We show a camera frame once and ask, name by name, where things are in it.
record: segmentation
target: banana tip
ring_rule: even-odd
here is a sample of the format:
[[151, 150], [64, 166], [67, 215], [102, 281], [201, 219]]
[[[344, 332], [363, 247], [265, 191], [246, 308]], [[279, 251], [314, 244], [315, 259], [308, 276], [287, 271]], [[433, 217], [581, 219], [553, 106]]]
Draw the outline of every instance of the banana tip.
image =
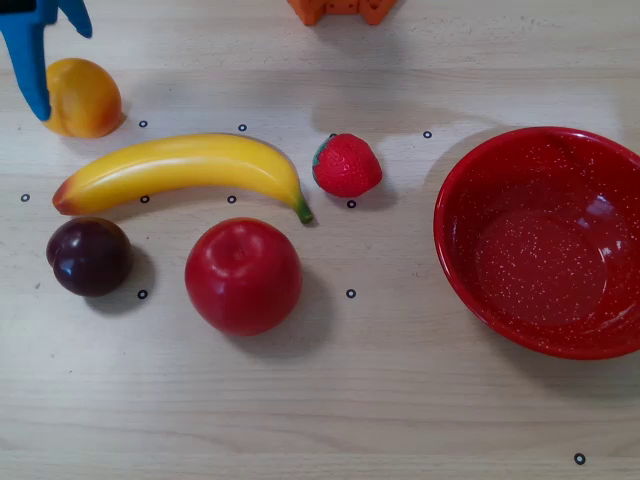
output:
[[56, 193], [54, 193], [53, 199], [51, 200], [53, 206], [56, 207], [56, 210], [58, 210], [62, 215], [74, 215], [73, 206], [67, 197], [68, 191], [69, 180], [66, 180], [62, 185], [60, 185], [58, 190], [56, 190]]

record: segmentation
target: strawberry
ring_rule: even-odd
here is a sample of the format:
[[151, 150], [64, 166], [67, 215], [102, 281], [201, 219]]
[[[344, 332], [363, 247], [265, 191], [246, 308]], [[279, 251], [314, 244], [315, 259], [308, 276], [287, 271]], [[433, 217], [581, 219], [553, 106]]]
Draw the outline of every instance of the strawberry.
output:
[[382, 168], [367, 142], [345, 133], [329, 138], [313, 159], [313, 178], [336, 197], [359, 197], [382, 181]]

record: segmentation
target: banana stem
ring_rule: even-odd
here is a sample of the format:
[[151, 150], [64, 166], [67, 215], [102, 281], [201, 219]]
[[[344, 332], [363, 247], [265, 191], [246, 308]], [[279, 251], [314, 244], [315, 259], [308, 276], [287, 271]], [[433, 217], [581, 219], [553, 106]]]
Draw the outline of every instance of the banana stem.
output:
[[305, 202], [304, 198], [300, 199], [295, 210], [303, 225], [307, 225], [313, 221], [313, 213], [311, 213], [311, 209], [309, 208], [309, 205], [307, 205], [307, 202]]

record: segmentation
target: bowl rim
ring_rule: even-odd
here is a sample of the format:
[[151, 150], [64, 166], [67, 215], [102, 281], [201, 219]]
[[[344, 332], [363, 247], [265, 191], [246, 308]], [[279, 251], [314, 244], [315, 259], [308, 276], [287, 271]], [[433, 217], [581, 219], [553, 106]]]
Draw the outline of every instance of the bowl rim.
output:
[[478, 302], [474, 295], [465, 287], [462, 279], [458, 276], [457, 272], [453, 268], [453, 262], [449, 252], [445, 247], [445, 229], [444, 229], [444, 214], [445, 207], [451, 198], [454, 187], [457, 185], [461, 177], [469, 170], [471, 165], [480, 157], [491, 151], [496, 144], [502, 143], [505, 139], [518, 139], [527, 137], [534, 133], [547, 132], [553, 135], [578, 135], [586, 137], [591, 140], [597, 141], [604, 145], [608, 149], [611, 149], [616, 155], [625, 158], [640, 168], [640, 156], [626, 147], [602, 137], [595, 133], [587, 132], [584, 130], [577, 130], [568, 127], [526, 127], [497, 135], [482, 144], [475, 147], [469, 153], [467, 153], [453, 169], [447, 175], [440, 192], [438, 199], [436, 200], [434, 217], [433, 217], [433, 235], [438, 254], [438, 260], [442, 266], [447, 280], [453, 287], [454, 291], [460, 297], [462, 302], [467, 306], [469, 310], [483, 323], [489, 326], [494, 331], [498, 332], [503, 337], [515, 342], [530, 350], [543, 353], [546, 355], [574, 359], [574, 360], [603, 360], [608, 358], [620, 357], [640, 350], [640, 337], [634, 342], [626, 343], [617, 347], [611, 348], [564, 348], [557, 345], [549, 345], [547, 347], [541, 346], [537, 341], [534, 341], [531, 337], [522, 335], [515, 329], [509, 328], [503, 322], [500, 322], [492, 314], [491, 310], [483, 307]]

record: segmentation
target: blue object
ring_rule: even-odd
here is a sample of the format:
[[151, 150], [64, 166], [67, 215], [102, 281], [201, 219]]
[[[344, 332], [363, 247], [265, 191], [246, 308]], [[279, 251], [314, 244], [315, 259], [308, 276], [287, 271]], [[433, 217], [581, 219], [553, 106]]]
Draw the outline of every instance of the blue object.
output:
[[51, 116], [44, 61], [44, 27], [58, 20], [58, 8], [77, 32], [91, 38], [93, 28], [83, 0], [0, 0], [0, 31], [9, 49], [18, 86], [40, 120]]

